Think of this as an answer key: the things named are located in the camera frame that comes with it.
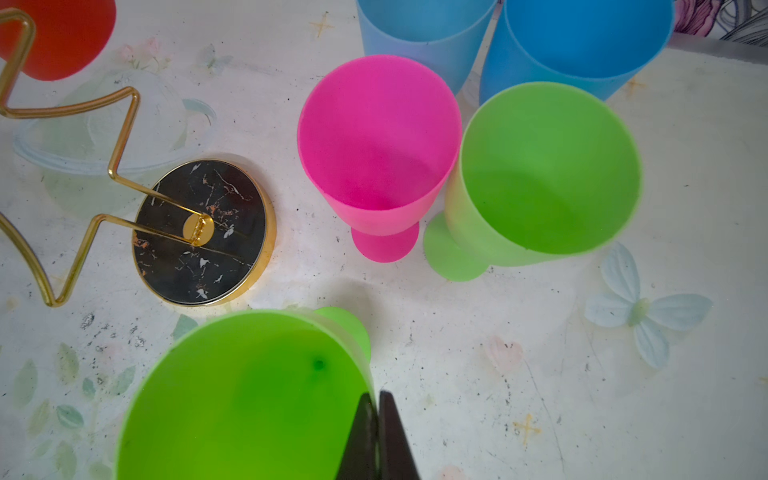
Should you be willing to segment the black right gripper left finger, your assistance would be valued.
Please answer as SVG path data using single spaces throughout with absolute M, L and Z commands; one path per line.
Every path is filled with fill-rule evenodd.
M 358 402 L 336 479 L 377 479 L 377 442 L 377 409 L 370 394 L 365 393 Z

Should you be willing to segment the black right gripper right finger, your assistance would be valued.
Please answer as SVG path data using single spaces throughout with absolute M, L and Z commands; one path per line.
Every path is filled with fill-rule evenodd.
M 380 479 L 420 479 L 395 398 L 389 391 L 379 394 L 378 452 Z

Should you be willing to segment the green wine glass back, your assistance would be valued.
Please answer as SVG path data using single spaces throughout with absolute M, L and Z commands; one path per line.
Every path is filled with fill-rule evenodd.
M 246 310 L 193 329 L 138 390 L 120 479 L 332 479 L 372 393 L 363 323 L 341 308 Z

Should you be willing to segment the green wine glass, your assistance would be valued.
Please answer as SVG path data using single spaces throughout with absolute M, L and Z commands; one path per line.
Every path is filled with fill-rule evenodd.
M 642 183 L 633 136 L 604 101 L 560 83 L 510 87 L 468 123 L 426 260 L 464 282 L 591 252 L 630 222 Z
M 246 310 L 193 329 L 138 390 L 120 479 L 332 479 L 372 393 L 363 323 L 341 308 Z

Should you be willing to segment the green wine glass front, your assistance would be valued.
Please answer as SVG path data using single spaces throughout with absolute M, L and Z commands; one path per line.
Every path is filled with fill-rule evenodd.
M 464 282 L 591 252 L 630 222 L 642 183 L 633 136 L 604 101 L 560 83 L 510 87 L 468 123 L 426 260 Z

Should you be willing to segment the pink wine glass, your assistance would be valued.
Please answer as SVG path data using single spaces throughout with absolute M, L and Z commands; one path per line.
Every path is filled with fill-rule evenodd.
M 396 262 L 456 164 L 462 139 L 453 92 L 430 68 L 400 56 L 348 61 L 308 96 L 297 126 L 302 167 L 357 250 Z

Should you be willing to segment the light blue wine glass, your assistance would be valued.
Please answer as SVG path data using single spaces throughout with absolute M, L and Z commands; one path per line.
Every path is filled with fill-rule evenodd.
M 454 94 L 470 75 L 497 3 L 493 0 L 358 0 L 364 53 L 417 61 Z

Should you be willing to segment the red wine glass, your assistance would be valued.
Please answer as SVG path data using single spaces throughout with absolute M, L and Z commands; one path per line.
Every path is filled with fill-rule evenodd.
M 22 68 L 40 81 L 56 81 L 90 64 L 109 41 L 117 17 L 114 0 L 1 0 L 36 25 L 34 43 Z

